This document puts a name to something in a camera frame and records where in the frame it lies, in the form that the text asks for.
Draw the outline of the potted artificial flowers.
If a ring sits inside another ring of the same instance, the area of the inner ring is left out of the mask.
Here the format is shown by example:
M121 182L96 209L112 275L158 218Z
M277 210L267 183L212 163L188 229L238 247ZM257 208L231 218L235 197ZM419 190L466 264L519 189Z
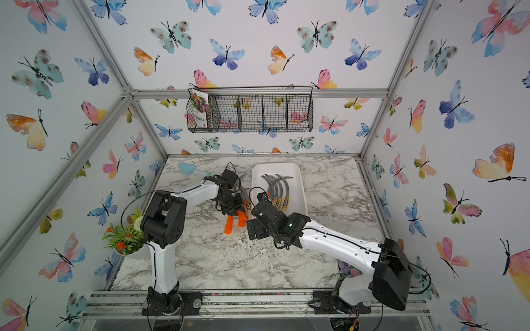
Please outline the potted artificial flowers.
M143 216L143 212L136 208L134 213L127 216L124 225L114 226L111 224L102 237L102 241L106 242L106 248L112 249L127 259L135 261L149 259L150 248L147 246L144 232L140 228Z

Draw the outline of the labelled wooden handle sickle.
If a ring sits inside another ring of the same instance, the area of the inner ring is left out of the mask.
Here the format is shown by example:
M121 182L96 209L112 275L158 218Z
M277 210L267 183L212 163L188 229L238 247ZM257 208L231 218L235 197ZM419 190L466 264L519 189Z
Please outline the labelled wooden handle sickle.
M240 186L240 193L242 195L242 201L245 209L245 214L247 216L247 219L252 219L251 211L253 209L250 196L248 194L247 189L245 189L244 186Z

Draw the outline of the flower seed packet in basket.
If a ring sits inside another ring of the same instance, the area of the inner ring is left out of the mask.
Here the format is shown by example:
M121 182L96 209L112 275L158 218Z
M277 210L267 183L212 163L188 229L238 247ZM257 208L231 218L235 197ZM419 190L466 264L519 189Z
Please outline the flower seed packet in basket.
M196 128L208 128L208 114L210 113L209 95L196 89L190 94L191 111Z

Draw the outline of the white plastic storage tray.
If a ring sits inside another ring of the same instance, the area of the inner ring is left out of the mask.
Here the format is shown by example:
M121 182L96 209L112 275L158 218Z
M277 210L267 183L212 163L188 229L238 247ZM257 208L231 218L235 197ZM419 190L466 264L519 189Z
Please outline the white plastic storage tray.
M302 173L294 163L256 165L248 192L253 205L258 204L260 193L266 193L273 206L285 215L293 212L308 214Z

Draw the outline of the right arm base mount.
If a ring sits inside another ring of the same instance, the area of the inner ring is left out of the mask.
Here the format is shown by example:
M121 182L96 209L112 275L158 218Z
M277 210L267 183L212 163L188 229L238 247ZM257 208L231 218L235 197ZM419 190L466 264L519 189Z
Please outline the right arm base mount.
M316 314L369 314L371 308L359 303L352 306L339 298L338 291L333 290L315 290L312 298L307 302L307 305L314 310Z

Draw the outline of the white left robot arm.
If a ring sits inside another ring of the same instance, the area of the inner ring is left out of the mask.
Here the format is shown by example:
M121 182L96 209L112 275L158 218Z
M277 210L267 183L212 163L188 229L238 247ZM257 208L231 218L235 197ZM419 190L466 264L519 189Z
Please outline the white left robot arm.
M141 230L150 250L154 292L167 295L179 283L175 269L176 243L182 236L189 209L214 201L224 215L235 214L242 206L237 175L214 175L177 192L155 190L144 213Z

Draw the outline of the light blue plastic trowel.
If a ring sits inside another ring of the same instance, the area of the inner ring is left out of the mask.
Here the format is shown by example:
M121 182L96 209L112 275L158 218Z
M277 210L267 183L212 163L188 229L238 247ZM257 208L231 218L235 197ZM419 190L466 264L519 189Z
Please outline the light blue plastic trowel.
M205 177L210 177L212 175L211 172L204 171L204 170L198 170L197 166L193 164L179 163L178 168L186 176L197 175L199 177L205 178Z

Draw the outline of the flower seed packet on table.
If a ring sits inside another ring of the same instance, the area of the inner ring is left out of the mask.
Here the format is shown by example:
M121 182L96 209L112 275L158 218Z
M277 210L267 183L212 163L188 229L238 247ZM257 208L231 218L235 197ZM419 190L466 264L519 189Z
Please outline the flower seed packet on table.
M354 278L362 275L359 269L341 260L338 261L338 269L341 277L344 278Z

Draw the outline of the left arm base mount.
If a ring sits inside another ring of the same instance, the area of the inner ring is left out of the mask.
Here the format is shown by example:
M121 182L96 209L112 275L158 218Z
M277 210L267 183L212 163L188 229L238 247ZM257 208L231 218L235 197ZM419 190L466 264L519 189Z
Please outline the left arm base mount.
M150 286L147 306L142 309L142 316L197 316L202 302L202 292L181 291L179 285L176 285L169 293L162 294Z

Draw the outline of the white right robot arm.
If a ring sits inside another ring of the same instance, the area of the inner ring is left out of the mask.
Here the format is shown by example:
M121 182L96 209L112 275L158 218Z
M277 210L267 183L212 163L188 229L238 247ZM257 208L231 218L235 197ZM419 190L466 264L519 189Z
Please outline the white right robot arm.
M306 215L293 212L287 216L270 201L260 201L251 214L247 221L249 239L270 237L279 250L314 250L359 270L360 276L345 279L338 288L339 298L349 306L379 301L397 311L406 309L412 263L397 241L386 238L378 243L349 237Z

